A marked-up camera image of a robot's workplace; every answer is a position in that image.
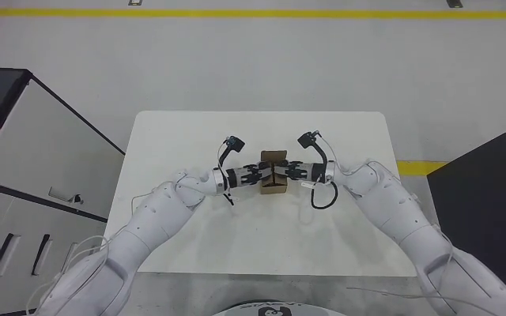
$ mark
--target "black cable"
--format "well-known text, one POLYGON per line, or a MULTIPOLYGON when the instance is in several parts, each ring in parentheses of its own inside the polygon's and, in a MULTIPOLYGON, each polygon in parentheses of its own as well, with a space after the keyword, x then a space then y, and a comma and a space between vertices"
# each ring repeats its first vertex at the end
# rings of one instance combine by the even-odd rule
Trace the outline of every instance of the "black cable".
POLYGON ((223 196, 227 199, 228 203, 230 203, 231 206, 234 206, 234 201, 228 197, 228 194, 223 194, 223 196))
POLYGON ((315 185, 311 189, 311 206, 313 207, 313 209, 328 209, 332 205, 334 205, 334 203, 338 199, 338 195, 339 195, 338 186, 336 186, 336 184, 334 183, 334 181, 330 182, 330 184, 334 187, 334 198, 332 199, 332 201, 330 201, 329 204, 327 204, 325 206, 316 206, 315 205, 315 187, 316 187, 316 183, 315 183, 315 185))

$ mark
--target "white cable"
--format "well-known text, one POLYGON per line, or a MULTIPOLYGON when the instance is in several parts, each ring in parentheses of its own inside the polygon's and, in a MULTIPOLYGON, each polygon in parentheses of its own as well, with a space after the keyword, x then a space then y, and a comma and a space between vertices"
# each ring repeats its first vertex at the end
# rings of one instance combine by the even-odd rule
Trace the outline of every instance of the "white cable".
MULTIPOLYGON (((141 194, 141 195, 137 195, 135 197, 133 197, 130 201, 130 211, 131 211, 131 215, 133 216, 134 215, 134 200, 136 198, 141 198, 141 197, 145 197, 147 195, 150 195, 153 193, 153 191, 155 190, 156 188, 153 188, 151 190, 151 192, 147 193, 147 194, 141 194)), ((65 307, 65 305, 74 297, 76 296, 86 285, 89 284, 89 282, 91 282, 97 275, 98 273, 102 270, 102 268, 105 266, 108 258, 109 258, 109 244, 111 243, 111 241, 126 227, 126 225, 124 225, 123 227, 121 227, 114 235, 111 236, 110 239, 107 239, 105 238, 104 236, 101 236, 101 235, 95 235, 95 236, 91 236, 91 237, 88 237, 87 239, 81 241, 73 250, 72 252, 70 253, 69 255, 69 258, 70 260, 68 260, 65 265, 63 266, 62 268, 62 272, 58 273, 54 278, 53 280, 51 280, 50 282, 47 282, 46 284, 42 284, 40 285, 33 293, 32 295, 30 296, 30 298, 28 299, 28 302, 26 303, 25 305, 25 313, 27 315, 30 315, 30 312, 29 312, 29 305, 30 303, 32 302, 33 298, 35 297, 35 294, 41 289, 41 288, 45 288, 46 286, 51 286, 47 291, 46 291, 46 295, 41 298, 41 302, 39 304, 39 306, 36 308, 36 312, 33 314, 34 316, 37 316, 37 314, 39 313, 39 309, 41 306, 43 306, 43 304, 46 302, 47 298, 51 295, 52 291, 55 289, 56 285, 58 284, 58 282, 62 279, 63 275, 68 271, 68 269, 70 268, 70 264, 76 259, 78 258, 81 254, 83 253, 86 253, 86 252, 89 252, 89 251, 92 251, 92 250, 101 250, 103 247, 105 247, 106 249, 106 253, 105 253, 105 258, 104 260, 102 261, 102 263, 100 263, 100 266, 97 268, 97 270, 92 274, 92 276, 85 282, 83 283, 82 286, 80 286, 76 292, 74 294, 72 294, 65 302, 63 305, 60 306, 60 308, 58 308, 58 310, 56 311, 55 315, 57 315, 63 307, 65 307), (100 246, 95 246, 95 247, 92 247, 92 248, 88 248, 86 250, 82 250, 78 253, 75 254, 75 251, 83 245, 83 243, 91 240, 91 239, 96 239, 96 238, 100 238, 102 239, 105 243, 100 245, 100 246)))
POLYGON ((106 252, 105 252, 105 258, 104 260, 100 263, 100 266, 95 270, 95 272, 91 275, 90 278, 88 278, 88 280, 86 280, 85 283, 83 283, 83 285, 81 285, 71 296, 69 296, 68 299, 66 299, 66 301, 64 302, 63 305, 60 306, 60 308, 57 309, 57 311, 55 312, 55 315, 57 315, 63 307, 65 307, 65 305, 74 297, 76 296, 86 285, 89 284, 89 282, 91 282, 97 275, 98 273, 102 270, 102 268, 105 266, 108 258, 109 258, 109 240, 101 235, 95 235, 95 236, 92 236, 92 237, 88 237, 87 239, 81 241, 73 250, 72 252, 70 253, 70 260, 63 266, 63 269, 62 269, 62 272, 61 273, 58 273, 55 278, 53 278, 53 280, 51 282, 48 282, 46 284, 43 284, 41 286, 39 286, 33 293, 32 295, 30 296, 30 298, 28 299, 28 302, 26 303, 26 306, 25 306, 25 312, 27 315, 30 315, 30 311, 29 311, 29 305, 30 305, 30 302, 33 300, 33 298, 35 297, 35 294, 43 287, 46 287, 48 285, 50 285, 51 287, 49 288, 49 290, 46 291, 46 295, 41 299, 41 302, 40 304, 37 306, 36 308, 36 312, 33 314, 34 316, 37 316, 37 314, 39 313, 39 310, 40 310, 40 307, 43 306, 43 304, 46 302, 47 298, 51 296, 51 293, 52 291, 55 289, 56 287, 56 284, 58 284, 58 282, 62 279, 63 275, 67 272, 67 270, 69 269, 70 267, 70 263, 75 259, 77 258, 77 256, 79 256, 80 254, 82 254, 83 252, 86 252, 86 251, 90 251, 90 249, 87 249, 87 250, 84 250, 84 251, 81 251, 77 254, 74 255, 75 251, 80 247, 82 246, 83 243, 91 240, 91 239, 95 239, 95 238, 100 238, 102 240, 105 241, 105 244, 102 245, 102 246, 105 246, 105 249, 106 249, 106 252))
POLYGON ((321 134, 319 134, 320 138, 322 138, 322 141, 325 142, 325 144, 327 144, 327 147, 330 149, 330 151, 332 152, 332 155, 334 156, 334 161, 335 161, 335 165, 338 166, 338 169, 339 171, 343 174, 343 175, 346 175, 346 176, 350 176, 350 175, 354 175, 355 173, 357 173, 363 166, 366 166, 370 163, 377 163, 379 164, 381 167, 385 168, 385 170, 388 171, 388 173, 390 173, 390 175, 394 178, 396 178, 399 182, 401 181, 396 175, 394 175, 393 173, 391 173, 390 169, 388 169, 387 167, 385 167, 382 163, 380 163, 379 161, 377 160, 367 160, 365 161, 363 164, 361 164, 360 166, 356 167, 355 169, 353 169, 352 171, 344 171, 342 170, 342 166, 341 164, 339 163, 339 160, 338 158, 336 157, 335 155, 335 152, 334 152, 334 149, 332 148, 332 146, 330 146, 329 142, 327 140, 325 140, 325 138, 323 138, 323 136, 321 134))
POLYGON ((130 211, 131 211, 132 216, 134 215, 134 200, 135 200, 136 198, 139 198, 139 197, 140 197, 140 198, 142 198, 142 197, 146 197, 146 196, 150 195, 153 191, 154 191, 154 189, 153 189, 153 190, 151 190, 151 192, 149 192, 149 193, 146 193, 146 194, 141 194, 141 195, 136 195, 136 196, 134 196, 134 197, 130 200, 130 211))
POLYGON ((440 234, 441 236, 446 239, 446 241, 450 244, 450 254, 448 255, 448 260, 446 261, 446 264, 444 265, 444 268, 443 268, 443 272, 441 273, 441 277, 440 277, 440 281, 438 282, 438 285, 436 287, 436 291, 441 291, 441 286, 443 286, 443 279, 444 279, 444 275, 445 273, 447 272, 447 268, 448 266, 450 265, 450 261, 452 260, 453 258, 453 253, 454 253, 454 247, 453 247, 453 243, 451 243, 451 240, 443 233, 443 231, 441 231, 441 227, 438 225, 438 224, 433 224, 432 225, 440 234))
POLYGON ((397 293, 390 293, 390 292, 386 292, 386 291, 372 290, 370 288, 347 287, 346 289, 347 290, 361 290, 361 291, 368 291, 368 292, 376 292, 376 293, 380 293, 380 294, 384 294, 384 295, 398 296, 398 297, 402 297, 404 299, 446 299, 448 301, 455 301, 455 302, 458 302, 458 303, 470 305, 472 307, 478 308, 479 310, 483 310, 484 312, 486 312, 488 314, 491 314, 492 316, 499 316, 498 314, 493 313, 492 311, 487 310, 486 308, 481 307, 481 306, 479 306, 479 305, 477 305, 475 303, 468 302, 468 301, 463 300, 463 299, 454 299, 452 297, 447 297, 447 296, 397 294, 397 293))

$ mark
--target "white table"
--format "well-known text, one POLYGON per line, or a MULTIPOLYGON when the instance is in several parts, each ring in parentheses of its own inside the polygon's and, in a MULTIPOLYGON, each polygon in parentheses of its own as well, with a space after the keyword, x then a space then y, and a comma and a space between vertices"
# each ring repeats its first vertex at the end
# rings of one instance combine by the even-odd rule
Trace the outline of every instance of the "white table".
MULTIPOLYGON (((179 169, 215 167, 225 137, 235 135, 246 146, 231 153, 224 167, 254 164, 262 150, 279 149, 288 150, 289 160, 319 162, 314 149, 302 149, 296 141, 309 130, 319 130, 344 165, 374 158, 398 174, 385 118, 377 112, 145 111, 135 119, 106 237, 130 219, 133 196, 150 192, 179 169)), ((332 193, 320 186, 315 202, 326 204, 332 193)), ((286 194, 259 195, 257 186, 232 190, 240 198, 234 208, 223 197, 208 197, 139 271, 415 276, 397 245, 367 221, 342 188, 339 193, 335 205, 323 211, 310 206, 309 189, 291 181, 286 194)), ((134 207, 140 202, 136 199, 134 207)))

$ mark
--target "cable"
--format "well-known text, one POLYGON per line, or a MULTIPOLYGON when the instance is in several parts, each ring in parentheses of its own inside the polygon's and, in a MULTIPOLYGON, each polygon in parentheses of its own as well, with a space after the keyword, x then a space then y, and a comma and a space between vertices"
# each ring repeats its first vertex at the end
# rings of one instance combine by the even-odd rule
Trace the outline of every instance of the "cable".
POLYGON ((330 181, 330 184, 334 187, 334 197, 332 198, 332 201, 330 201, 330 203, 325 206, 316 206, 315 205, 316 184, 317 184, 317 182, 315 183, 315 185, 311 189, 311 206, 313 207, 313 209, 328 209, 328 208, 330 208, 338 200, 338 195, 339 195, 338 186, 336 186, 334 181, 330 181))
POLYGON ((446 261, 446 264, 444 265, 443 272, 441 273, 440 281, 438 282, 438 285, 436 287, 436 291, 441 291, 441 286, 443 285, 443 278, 444 278, 445 273, 447 272, 448 266, 450 265, 450 261, 453 258, 453 252, 454 252, 455 248, 453 247, 453 243, 451 243, 451 240, 443 233, 443 231, 441 231, 441 227, 438 224, 433 224, 432 226, 450 244, 450 254, 448 255, 448 260, 446 261))
POLYGON ((145 196, 148 196, 148 195, 152 194, 152 193, 153 193, 153 191, 154 191, 155 189, 151 189, 151 192, 149 192, 149 193, 146 193, 146 194, 141 194, 141 195, 137 195, 137 196, 133 197, 133 198, 130 200, 130 211, 131 211, 131 213, 132 213, 132 216, 134 215, 134 200, 135 200, 136 198, 139 198, 139 197, 140 197, 140 198, 142 198, 142 197, 145 197, 145 196))
POLYGON ((469 306, 472 306, 472 307, 475 307, 475 308, 478 308, 479 310, 483 310, 484 312, 488 313, 488 314, 491 314, 492 316, 499 316, 498 314, 496 313, 493 313, 492 311, 490 310, 487 310, 486 308, 484 307, 481 307, 475 303, 472 303, 472 302, 468 302, 466 300, 463 300, 463 299, 454 299, 452 297, 446 297, 446 296, 436 296, 436 295, 409 295, 409 294, 397 294, 397 293, 390 293, 390 292, 386 292, 386 291, 378 291, 378 290, 372 290, 372 289, 369 289, 369 288, 355 288, 355 287, 347 287, 346 288, 347 290, 361 290, 361 291, 368 291, 368 292, 376 292, 376 293, 380 293, 380 294, 384 294, 384 295, 392 295, 392 296, 398 296, 398 297, 402 297, 404 299, 446 299, 448 301, 455 301, 455 302, 458 302, 458 303, 462 303, 462 304, 467 304, 469 306))
POLYGON ((218 152, 217 152, 216 158, 217 158, 217 161, 218 161, 218 168, 220 169, 220 172, 223 175, 223 178, 224 178, 224 181, 225 181, 225 186, 227 187, 227 190, 223 193, 223 196, 227 199, 228 203, 230 203, 231 206, 234 206, 234 201, 233 200, 235 199, 235 197, 233 197, 232 194, 230 193, 230 182, 228 181, 227 174, 223 171, 223 166, 221 165, 221 161, 220 161, 221 147, 223 147, 223 145, 226 144, 227 140, 228 140, 228 137, 227 137, 227 139, 223 143, 221 143, 220 147, 218 148, 218 152))
POLYGON ((51 287, 46 291, 46 294, 43 298, 41 298, 41 301, 39 303, 39 305, 37 306, 36 308, 36 312, 32 315, 34 316, 37 316, 37 314, 39 313, 40 311, 40 307, 43 306, 43 304, 46 302, 47 298, 51 296, 51 293, 53 292, 53 290, 55 289, 56 285, 58 284, 58 282, 62 279, 63 275, 67 272, 67 270, 69 269, 70 267, 70 263, 75 260, 77 258, 77 256, 79 256, 80 254, 86 252, 86 251, 90 251, 90 249, 87 249, 87 250, 84 250, 84 251, 81 251, 77 254, 74 255, 75 251, 83 245, 83 243, 91 240, 91 239, 95 239, 95 238, 100 238, 102 240, 105 241, 105 244, 102 245, 102 246, 105 246, 105 249, 106 249, 106 253, 105 253, 105 258, 104 260, 100 263, 100 266, 95 270, 95 272, 88 278, 88 280, 86 280, 85 283, 83 283, 83 285, 81 285, 71 296, 69 296, 68 299, 66 299, 66 301, 64 302, 63 305, 60 306, 60 308, 57 309, 57 311, 55 312, 55 315, 57 315, 62 309, 63 307, 65 307, 65 305, 74 297, 76 296, 86 285, 89 284, 89 282, 91 282, 97 275, 98 273, 102 270, 102 268, 105 266, 105 263, 107 262, 108 258, 109 258, 109 242, 110 240, 108 240, 107 238, 101 236, 101 235, 95 235, 95 236, 91 236, 91 237, 88 237, 87 239, 81 241, 73 250, 72 252, 70 253, 70 260, 63 266, 63 269, 62 269, 62 272, 56 274, 56 276, 53 278, 53 280, 51 282, 48 282, 46 284, 43 284, 41 286, 39 286, 33 293, 32 295, 30 296, 30 298, 28 299, 28 302, 26 303, 25 305, 25 313, 27 315, 31 315, 30 314, 30 311, 29 311, 29 305, 30 303, 32 302, 33 298, 35 297, 35 294, 41 289, 41 288, 44 288, 48 285, 50 285, 51 287))
POLYGON ((336 157, 335 155, 335 152, 334 152, 334 149, 332 148, 332 146, 330 146, 330 144, 328 143, 328 141, 323 138, 323 136, 318 133, 318 135, 320 136, 320 138, 322 138, 322 141, 325 142, 325 144, 327 144, 327 147, 330 149, 330 151, 332 152, 332 155, 334 156, 334 161, 335 161, 335 165, 338 166, 338 169, 339 171, 343 174, 343 175, 347 175, 347 176, 350 176, 350 175, 354 175, 355 173, 357 173, 360 169, 362 169, 363 166, 366 166, 370 163, 376 163, 378 165, 380 165, 381 167, 383 167, 385 170, 388 171, 388 173, 390 173, 390 175, 394 178, 396 178, 399 182, 401 181, 396 175, 394 175, 393 173, 391 173, 390 169, 388 169, 387 167, 385 167, 382 163, 380 163, 379 161, 377 160, 366 160, 363 164, 361 164, 360 166, 356 167, 355 169, 353 169, 352 171, 344 171, 342 170, 342 166, 341 164, 339 163, 339 160, 338 158, 336 157))

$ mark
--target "cabinet handle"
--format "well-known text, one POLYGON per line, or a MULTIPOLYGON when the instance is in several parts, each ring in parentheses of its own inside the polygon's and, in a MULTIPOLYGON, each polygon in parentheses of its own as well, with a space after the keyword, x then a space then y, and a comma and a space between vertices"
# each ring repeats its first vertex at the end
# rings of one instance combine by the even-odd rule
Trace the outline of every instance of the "cabinet handle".
POLYGON ((42 266, 46 261, 47 254, 49 253, 49 249, 51 248, 51 244, 53 243, 53 240, 49 239, 49 237, 50 237, 49 234, 46 234, 42 238, 42 242, 40 243, 39 246, 39 251, 37 251, 37 257, 33 262, 33 269, 32 269, 33 276, 40 275, 40 270, 42 269, 42 266))
POLYGON ((14 251, 16 250, 20 238, 20 235, 9 233, 6 240, 3 242, 2 248, 0 249, 0 277, 2 277, 6 272, 7 266, 14 255, 14 251))
POLYGON ((50 197, 53 197, 53 198, 58 198, 60 201, 65 201, 68 203, 79 203, 79 204, 83 204, 85 202, 85 200, 83 200, 81 198, 80 194, 75 194, 71 198, 64 198, 64 197, 60 197, 57 194, 52 193, 52 190, 53 190, 53 187, 49 188, 49 192, 47 193, 47 195, 49 195, 50 197))

